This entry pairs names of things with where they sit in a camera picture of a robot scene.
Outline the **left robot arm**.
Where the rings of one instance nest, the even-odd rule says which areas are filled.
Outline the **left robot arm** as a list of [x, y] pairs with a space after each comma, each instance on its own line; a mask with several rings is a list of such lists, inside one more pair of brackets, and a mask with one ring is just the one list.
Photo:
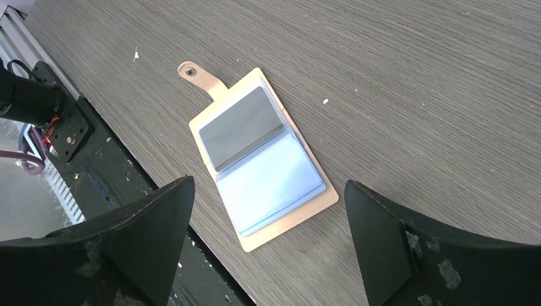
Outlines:
[[20, 60], [1, 65], [1, 117], [44, 126], [60, 116], [66, 95], [40, 82]]

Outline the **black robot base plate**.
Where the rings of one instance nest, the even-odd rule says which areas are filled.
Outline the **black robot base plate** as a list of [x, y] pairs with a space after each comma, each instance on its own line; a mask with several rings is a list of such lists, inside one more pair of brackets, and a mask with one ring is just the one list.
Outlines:
[[50, 137], [53, 165], [90, 221], [144, 200], [150, 214], [121, 236], [110, 259], [137, 284], [157, 289], [163, 305], [252, 305], [253, 300], [189, 227], [195, 184], [183, 178], [159, 188], [93, 106], [71, 94], [52, 67], [39, 61], [33, 73], [64, 95], [63, 112]]

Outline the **beige card holder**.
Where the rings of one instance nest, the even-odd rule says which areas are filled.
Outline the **beige card holder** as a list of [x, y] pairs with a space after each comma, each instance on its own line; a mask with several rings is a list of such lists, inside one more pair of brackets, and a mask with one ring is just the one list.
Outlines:
[[[337, 203], [339, 195], [260, 68], [231, 87], [192, 61], [178, 73], [204, 90], [211, 104], [189, 122], [239, 242], [251, 252]], [[283, 128], [222, 171], [209, 161], [199, 131], [256, 87], [263, 87]]]

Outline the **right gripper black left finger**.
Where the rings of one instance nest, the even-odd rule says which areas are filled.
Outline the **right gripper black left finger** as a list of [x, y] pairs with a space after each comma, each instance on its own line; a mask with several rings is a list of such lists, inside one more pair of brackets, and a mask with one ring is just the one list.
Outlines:
[[194, 198], [185, 176], [42, 238], [1, 242], [1, 304], [166, 305]]

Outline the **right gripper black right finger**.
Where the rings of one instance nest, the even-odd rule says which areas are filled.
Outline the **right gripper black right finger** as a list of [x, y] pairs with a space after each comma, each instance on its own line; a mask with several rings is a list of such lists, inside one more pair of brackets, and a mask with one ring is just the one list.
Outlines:
[[540, 246], [437, 221], [349, 180], [346, 213], [370, 305], [539, 305]]

